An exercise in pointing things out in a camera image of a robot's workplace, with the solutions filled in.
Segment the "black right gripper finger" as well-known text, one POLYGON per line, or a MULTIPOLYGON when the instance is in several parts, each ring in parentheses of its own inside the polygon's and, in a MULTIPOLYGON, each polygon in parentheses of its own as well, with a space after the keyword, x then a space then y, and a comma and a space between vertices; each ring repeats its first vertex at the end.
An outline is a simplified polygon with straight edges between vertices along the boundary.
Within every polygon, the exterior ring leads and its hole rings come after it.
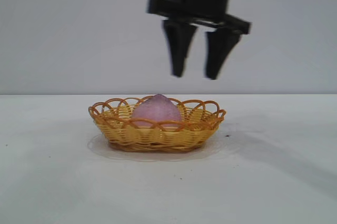
POLYGON ((171 56, 171 72, 176 77, 182 77, 185 60, 197 30, 197 26, 172 19, 163 21, 162 28, 166 37, 168 50, 171 56))
POLYGON ((211 80, 218 78, 219 72, 233 48, 241 39, 242 32, 229 28, 216 28, 206 33, 207 59, 205 75, 211 80))

